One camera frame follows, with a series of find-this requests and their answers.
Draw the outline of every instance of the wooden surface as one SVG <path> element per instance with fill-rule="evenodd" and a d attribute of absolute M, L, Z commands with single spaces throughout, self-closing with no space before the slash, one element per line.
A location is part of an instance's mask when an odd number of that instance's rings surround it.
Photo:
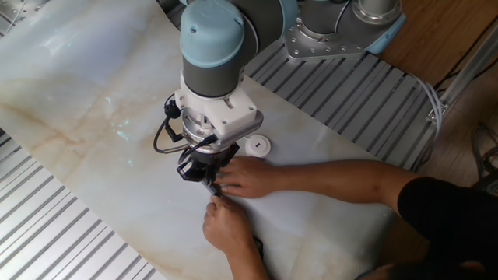
<path fill-rule="evenodd" d="M 407 20 L 381 58 L 435 84 L 498 14 L 496 0 L 402 0 Z"/>
<path fill-rule="evenodd" d="M 402 1 L 407 23 L 381 57 L 424 81 L 437 83 L 498 15 L 497 1 L 478 3 L 470 0 Z M 459 186 L 473 185 L 478 176 L 470 141 L 479 121 L 498 131 L 498 66 L 472 82 L 453 104 L 444 119 L 434 153 L 419 172 Z M 493 145 L 488 138 L 480 143 L 482 151 Z M 428 241 L 410 225 L 397 218 L 378 264 L 420 260 L 426 255 L 428 245 Z"/>

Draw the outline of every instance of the white cable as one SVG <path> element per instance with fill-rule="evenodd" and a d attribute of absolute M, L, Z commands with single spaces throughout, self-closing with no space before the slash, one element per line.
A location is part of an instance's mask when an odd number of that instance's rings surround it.
<path fill-rule="evenodd" d="M 434 116 L 436 118 L 436 136 L 434 139 L 436 139 L 436 137 L 439 135 L 441 129 L 441 123 L 443 121 L 442 111 L 440 110 L 440 107 L 438 107 L 438 104 L 440 104 L 439 98 L 437 98 L 437 96 L 434 96 L 432 90 L 429 89 L 429 87 L 432 88 L 432 86 L 428 87 L 418 77 L 413 76 L 413 78 L 415 78 L 417 82 L 419 82 L 419 84 L 422 86 L 422 88 L 427 94 L 427 97 L 429 98 L 430 103 L 433 106 Z"/>
<path fill-rule="evenodd" d="M 443 106 L 441 105 L 441 101 L 439 100 L 439 96 L 437 95 L 436 90 L 429 84 L 427 84 L 430 91 L 433 93 L 434 99 L 436 100 L 437 109 L 439 110 L 440 122 L 443 124 Z"/>
<path fill-rule="evenodd" d="M 14 20 L 10 23 L 9 28 L 7 28 L 7 31 L 5 32 L 5 35 L 9 32 L 10 28 L 14 25 L 14 22 L 19 18 L 21 15 L 21 12 L 24 10 L 24 5 L 28 2 L 28 0 L 24 0 L 23 5 L 21 6 L 21 9 L 17 12 L 17 16 L 14 18 Z"/>
<path fill-rule="evenodd" d="M 437 96 L 436 90 L 430 84 L 422 82 L 421 79 L 419 79 L 418 77 L 416 77 L 414 75 L 412 75 L 412 77 L 415 78 L 417 80 L 417 82 L 421 85 L 421 87 L 424 89 L 424 91 L 427 94 L 427 97 L 429 98 L 431 105 L 433 106 L 434 117 L 436 119 L 436 134 L 434 135 L 434 139 L 432 140 L 432 143 L 430 145 L 430 149 L 432 149 L 438 136 L 439 136 L 441 126 L 443 125 L 442 105 L 441 105 L 441 102 L 439 100 L 439 97 Z M 416 164 L 415 164 L 416 167 L 419 165 L 419 162 L 420 162 L 420 160 L 422 160 L 422 157 L 419 157 L 417 159 Z"/>

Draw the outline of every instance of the white circular part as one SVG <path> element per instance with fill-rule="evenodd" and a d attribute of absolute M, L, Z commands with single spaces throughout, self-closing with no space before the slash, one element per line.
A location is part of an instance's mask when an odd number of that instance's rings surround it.
<path fill-rule="evenodd" d="M 272 144 L 265 136 L 252 135 L 246 141 L 246 153 L 248 156 L 255 156 L 264 159 L 270 153 Z"/>

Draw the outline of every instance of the marble-patterned sheet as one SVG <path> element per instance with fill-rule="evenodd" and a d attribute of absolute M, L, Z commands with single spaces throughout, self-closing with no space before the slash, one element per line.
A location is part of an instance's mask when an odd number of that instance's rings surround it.
<path fill-rule="evenodd" d="M 0 41 L 0 127 L 169 280 L 230 279 L 202 235 L 208 191 L 177 175 L 178 154 L 152 148 L 179 87 L 178 40 L 153 0 L 52 0 Z M 244 88 L 265 115 L 269 161 L 374 159 L 248 77 Z M 164 133 L 160 145 L 173 144 Z M 277 279 L 355 278 L 391 216 L 303 192 L 237 200 Z"/>

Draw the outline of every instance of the forearm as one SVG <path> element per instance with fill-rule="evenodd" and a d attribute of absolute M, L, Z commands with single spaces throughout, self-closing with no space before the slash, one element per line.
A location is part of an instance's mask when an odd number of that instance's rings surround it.
<path fill-rule="evenodd" d="M 311 191 L 352 203 L 384 203 L 392 208 L 402 187 L 418 177 L 396 166 L 366 160 L 283 166 L 279 174 L 283 190 Z"/>
<path fill-rule="evenodd" d="M 232 271 L 233 280 L 268 280 L 265 267 L 254 243 L 243 246 L 232 254 L 227 254 L 226 258 Z"/>

